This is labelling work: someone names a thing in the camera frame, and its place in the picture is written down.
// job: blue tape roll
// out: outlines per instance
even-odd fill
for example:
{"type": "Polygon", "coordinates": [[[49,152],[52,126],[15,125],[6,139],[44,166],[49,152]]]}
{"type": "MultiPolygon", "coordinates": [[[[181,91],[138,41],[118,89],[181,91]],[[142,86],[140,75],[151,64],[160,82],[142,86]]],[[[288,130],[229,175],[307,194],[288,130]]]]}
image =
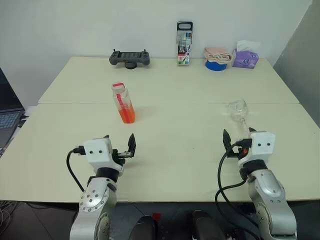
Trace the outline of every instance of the blue tape roll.
{"type": "Polygon", "coordinates": [[[222,70],[225,70],[226,67],[227,67],[227,64],[219,64],[215,61],[206,61],[205,62],[205,66],[212,70],[212,71],[222,71],[222,70]]]}

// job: pink cloth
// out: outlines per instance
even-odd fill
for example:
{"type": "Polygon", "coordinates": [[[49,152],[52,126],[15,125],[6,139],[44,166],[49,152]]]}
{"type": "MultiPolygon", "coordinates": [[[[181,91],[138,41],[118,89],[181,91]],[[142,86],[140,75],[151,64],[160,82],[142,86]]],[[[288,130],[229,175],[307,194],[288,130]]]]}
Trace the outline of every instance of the pink cloth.
{"type": "Polygon", "coordinates": [[[206,47],[204,49],[205,62],[228,64],[232,61],[232,55],[223,47],[206,47]]]}

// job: laptop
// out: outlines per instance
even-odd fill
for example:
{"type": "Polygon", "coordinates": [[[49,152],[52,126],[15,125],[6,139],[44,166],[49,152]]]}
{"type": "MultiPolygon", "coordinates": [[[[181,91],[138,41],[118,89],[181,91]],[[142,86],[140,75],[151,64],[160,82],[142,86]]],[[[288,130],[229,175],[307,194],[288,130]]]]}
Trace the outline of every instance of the laptop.
{"type": "Polygon", "coordinates": [[[14,134],[25,109],[0,68],[0,149],[14,134]]]}

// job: bottle cap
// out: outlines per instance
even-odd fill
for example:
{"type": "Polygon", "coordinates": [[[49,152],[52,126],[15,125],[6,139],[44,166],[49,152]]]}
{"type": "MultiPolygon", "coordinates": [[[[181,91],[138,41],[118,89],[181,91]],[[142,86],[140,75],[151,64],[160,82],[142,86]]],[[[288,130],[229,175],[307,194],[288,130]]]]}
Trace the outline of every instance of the bottle cap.
{"type": "Polygon", "coordinates": [[[126,90],[126,87],[123,82],[116,82],[112,84],[112,91],[115,94],[121,94],[126,90]]]}

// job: orange liquid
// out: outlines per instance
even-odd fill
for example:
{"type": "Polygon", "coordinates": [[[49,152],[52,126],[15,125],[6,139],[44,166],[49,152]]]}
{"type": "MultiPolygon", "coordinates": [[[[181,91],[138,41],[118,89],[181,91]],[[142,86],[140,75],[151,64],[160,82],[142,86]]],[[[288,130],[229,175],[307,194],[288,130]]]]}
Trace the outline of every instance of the orange liquid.
{"type": "Polygon", "coordinates": [[[132,124],[136,120],[136,113],[132,104],[130,104],[129,108],[120,109],[119,114],[125,124],[132,124]]]}

